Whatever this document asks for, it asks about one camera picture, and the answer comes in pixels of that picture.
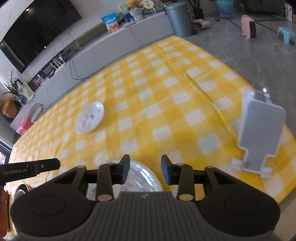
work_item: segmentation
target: blue plastic stool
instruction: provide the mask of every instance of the blue plastic stool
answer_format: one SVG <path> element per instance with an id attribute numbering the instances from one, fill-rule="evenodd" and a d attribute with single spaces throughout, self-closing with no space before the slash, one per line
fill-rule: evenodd
<path id="1" fill-rule="evenodd" d="M 283 27 L 283 26 L 279 26 L 279 29 L 278 29 L 278 36 L 279 36 L 279 32 L 282 32 L 283 33 L 283 36 L 284 36 L 284 43 L 285 44 L 289 44 L 290 43 L 290 38 L 294 37 L 294 44 L 296 44 L 296 37 L 295 37 L 295 33 L 286 28 L 286 27 Z"/>

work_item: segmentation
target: screw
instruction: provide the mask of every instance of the screw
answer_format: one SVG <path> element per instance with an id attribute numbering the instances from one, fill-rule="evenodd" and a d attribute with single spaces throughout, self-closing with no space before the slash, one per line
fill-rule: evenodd
<path id="1" fill-rule="evenodd" d="M 101 194 L 97 198 L 100 202 L 108 202 L 112 200 L 112 196 L 109 194 Z"/>
<path id="2" fill-rule="evenodd" d="M 193 199 L 193 196 L 191 194 L 185 193 L 185 194 L 181 194 L 179 196 L 179 199 L 182 201 L 191 201 Z"/>

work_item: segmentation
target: power cord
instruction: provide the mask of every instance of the power cord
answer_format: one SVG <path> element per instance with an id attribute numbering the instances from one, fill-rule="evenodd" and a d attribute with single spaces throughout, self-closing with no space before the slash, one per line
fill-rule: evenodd
<path id="1" fill-rule="evenodd" d="M 265 28 L 267 28 L 267 29 L 269 29 L 269 30 L 271 30 L 271 31 L 273 31 L 273 32 L 275 32 L 275 33 L 277 33 L 277 31 L 275 31 L 275 30 L 273 30 L 273 29 L 271 29 L 271 28 L 269 28 L 269 27 L 267 27 L 267 26 L 265 26 L 265 25 L 263 25 L 263 24 L 258 23 L 258 22 L 264 22 L 264 21 L 283 21 L 283 20 L 284 20 L 284 19 L 279 18 L 279 17 L 276 17 L 276 18 L 278 18 L 278 19 L 264 19 L 264 20 L 256 20 L 256 21 L 254 21 L 254 22 L 255 22 L 256 24 L 258 24 L 258 25 L 261 25 L 261 26 L 263 26 L 263 27 L 265 27 Z M 237 24 L 235 24 L 234 22 L 232 22 L 231 19 L 229 19 L 229 18 L 223 18 L 223 19 L 227 19 L 227 20 L 229 20 L 229 21 L 230 21 L 232 24 L 234 24 L 236 27 L 242 29 L 240 26 L 238 26 Z"/>
<path id="2" fill-rule="evenodd" d="M 229 20 L 229 21 L 230 21 L 232 24 L 234 24 L 236 27 L 242 29 L 242 28 L 241 28 L 240 26 L 238 26 L 236 23 L 232 22 L 231 19 L 229 19 L 229 18 L 223 18 L 223 19 L 227 19 L 227 20 Z"/>
<path id="3" fill-rule="evenodd" d="M 277 33 L 277 31 L 275 31 L 275 30 L 273 30 L 273 29 L 271 29 L 271 28 L 269 28 L 269 27 L 267 27 L 267 26 L 265 26 L 265 25 L 263 25 L 263 24 L 258 23 L 258 21 L 255 21 L 255 23 L 256 23 L 256 24 L 259 24 L 259 25 L 261 25 L 261 26 L 263 26 L 263 27 L 265 27 L 265 28 L 267 28 L 267 29 L 269 29 L 269 30 L 275 32 L 275 33 Z"/>
<path id="4" fill-rule="evenodd" d="M 80 78 L 81 80 L 90 79 L 90 77 L 81 78 L 81 77 L 78 75 L 77 70 L 75 69 L 73 59 L 70 58 L 70 60 L 72 60 L 72 65 L 73 65 L 73 68 L 74 68 L 75 73 L 76 73 L 76 75 L 77 75 L 78 78 Z"/>
<path id="5" fill-rule="evenodd" d="M 77 70 L 75 69 L 75 66 L 74 66 L 74 61 L 73 61 L 73 59 L 71 59 L 71 57 L 69 56 L 68 53 L 67 53 L 67 55 L 68 55 L 68 57 L 70 58 L 69 66 L 70 66 L 70 75 L 71 75 L 71 78 L 72 78 L 73 80 L 80 80 L 80 81 L 81 81 L 81 80 L 85 80 L 85 79 L 90 79 L 90 77 L 81 78 L 81 77 L 78 75 Z M 76 73 L 76 75 L 77 75 L 77 77 L 78 77 L 79 79 L 75 79 L 75 78 L 73 78 L 73 76 L 72 76 L 71 61 L 72 61 L 73 69 L 75 70 L 75 73 Z"/>

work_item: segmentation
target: gray trash bin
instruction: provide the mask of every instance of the gray trash bin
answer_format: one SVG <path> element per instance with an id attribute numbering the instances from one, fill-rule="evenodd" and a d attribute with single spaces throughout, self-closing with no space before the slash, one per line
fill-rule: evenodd
<path id="1" fill-rule="evenodd" d="M 191 35 L 193 30 L 191 18 L 186 9 L 187 4 L 185 2 L 171 3 L 165 6 L 165 13 L 170 19 L 174 34 L 180 37 Z"/>

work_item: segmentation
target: green plant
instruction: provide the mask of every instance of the green plant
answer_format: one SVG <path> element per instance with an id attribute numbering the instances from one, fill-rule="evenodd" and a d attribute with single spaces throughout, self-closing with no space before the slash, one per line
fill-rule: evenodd
<path id="1" fill-rule="evenodd" d="M 187 2 L 193 10 L 200 9 L 200 0 L 182 0 L 184 2 Z"/>
<path id="2" fill-rule="evenodd" d="M 12 73 L 13 73 L 13 70 L 11 71 L 11 76 L 10 76 L 10 79 L 9 79 L 10 84 L 8 84 L 8 85 L 5 84 L 6 88 L 7 88 L 9 91 L 5 92 L 4 95 L 7 94 L 7 93 L 11 93 L 11 94 L 13 94 L 13 95 L 19 97 L 20 94 L 19 94 L 19 92 L 18 92 L 17 84 L 16 84 L 15 80 L 12 79 Z"/>

